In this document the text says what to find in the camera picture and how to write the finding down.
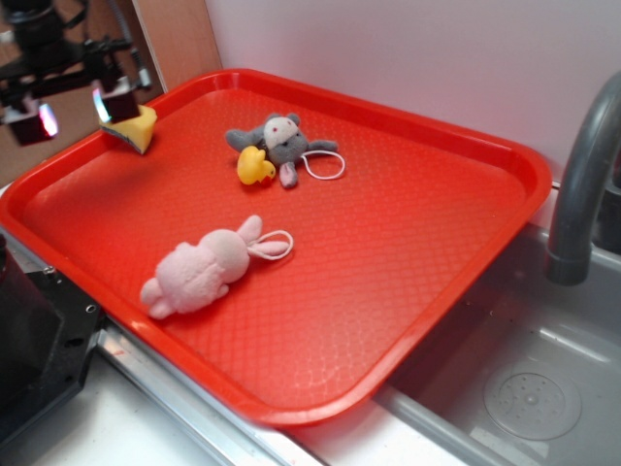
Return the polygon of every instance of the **stainless steel sink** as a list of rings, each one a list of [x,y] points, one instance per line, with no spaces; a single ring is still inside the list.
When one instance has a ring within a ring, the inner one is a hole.
[[[621,257],[595,250],[587,282],[555,285],[545,239],[529,225],[378,400],[471,464],[616,465]]]

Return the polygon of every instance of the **white countertop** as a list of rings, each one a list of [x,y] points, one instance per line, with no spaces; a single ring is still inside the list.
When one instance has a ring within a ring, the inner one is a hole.
[[[217,464],[95,352],[84,389],[0,451],[2,466]]]

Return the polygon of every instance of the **sink drain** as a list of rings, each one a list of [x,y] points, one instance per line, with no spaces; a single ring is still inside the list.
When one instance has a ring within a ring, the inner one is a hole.
[[[509,364],[485,385],[485,408],[505,431],[528,440],[569,432],[580,418],[580,395],[568,378],[537,362]]]

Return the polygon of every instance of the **stuffed bunny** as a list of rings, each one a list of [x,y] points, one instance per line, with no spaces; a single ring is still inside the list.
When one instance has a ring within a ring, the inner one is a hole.
[[[270,161],[278,167],[278,177],[284,187],[293,187],[298,182],[295,165],[305,152],[322,150],[334,151],[338,145],[333,141],[317,140],[309,142],[302,134],[300,117],[296,114],[268,116],[265,124],[250,131],[231,129],[226,132],[226,142],[241,152],[248,146],[265,150]]]
[[[293,248],[291,235],[279,230],[261,237],[262,227],[261,217],[251,216],[237,231],[214,230],[197,246],[179,244],[143,286],[140,298],[149,306],[148,314],[164,318],[174,312],[198,311],[228,292],[228,284],[245,274],[251,256],[270,260],[285,257]],[[289,242],[263,242],[277,234]]]

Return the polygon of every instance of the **faucet spout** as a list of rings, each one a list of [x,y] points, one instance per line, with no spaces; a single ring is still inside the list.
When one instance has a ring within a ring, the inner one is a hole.
[[[619,150],[621,72],[606,82],[591,105],[561,181],[544,265],[545,275],[554,283],[573,285],[586,280],[593,232],[604,198],[606,209],[602,211],[621,216],[621,158],[614,163]],[[621,217],[597,229],[609,230],[610,225],[621,228]],[[606,234],[621,242],[621,229]]]

